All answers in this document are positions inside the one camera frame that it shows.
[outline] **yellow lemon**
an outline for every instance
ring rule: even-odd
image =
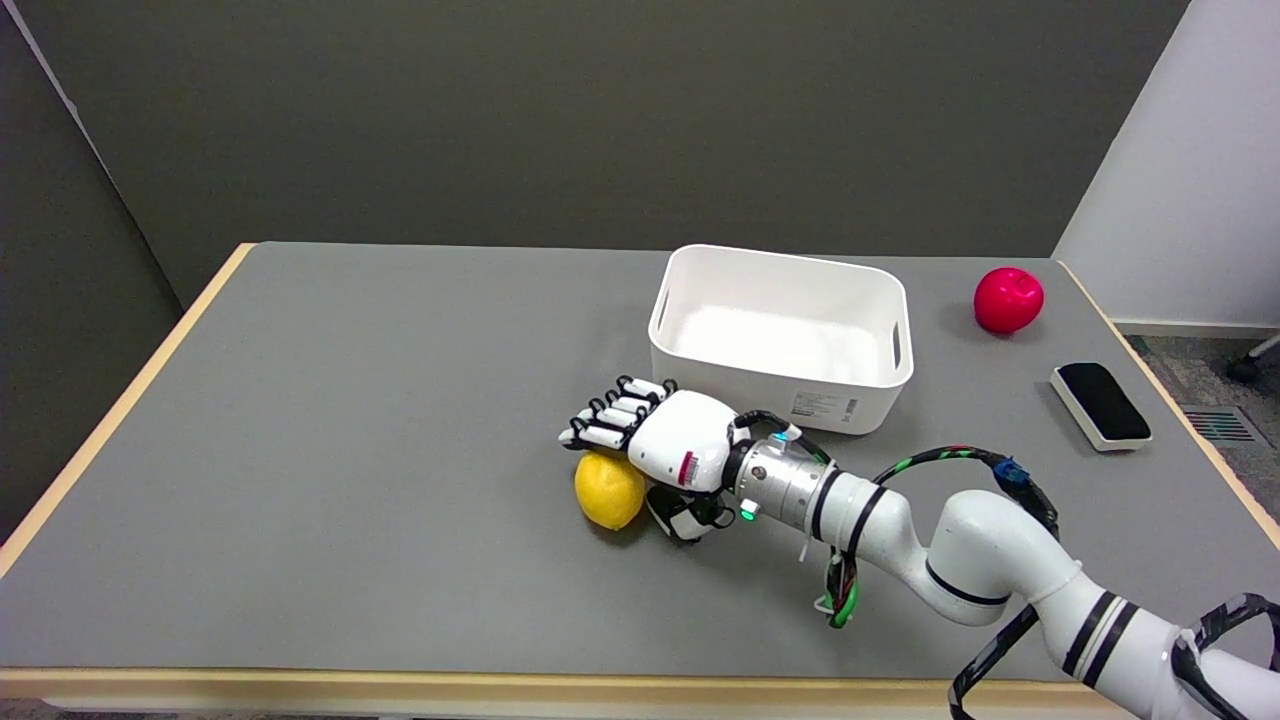
[[[585,452],[573,473],[582,514],[596,525],[620,530],[644,505],[644,475],[626,460]]]

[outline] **red sticker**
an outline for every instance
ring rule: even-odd
[[[698,459],[694,457],[692,451],[689,451],[685,454],[685,459],[680,462],[680,474],[676,475],[676,483],[680,486],[687,486],[696,474]]]

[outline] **barcode label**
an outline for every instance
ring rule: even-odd
[[[858,398],[847,395],[800,391],[796,393],[795,401],[791,402],[791,414],[814,420],[849,423],[856,406]]]

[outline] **floor vent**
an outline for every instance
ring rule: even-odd
[[[1271,447],[1234,405],[1184,405],[1183,413],[1192,427],[1216,447]]]

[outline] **storage bin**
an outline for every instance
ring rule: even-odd
[[[847,434],[878,428],[914,369],[892,274],[712,245],[671,255],[649,342],[655,380]]]

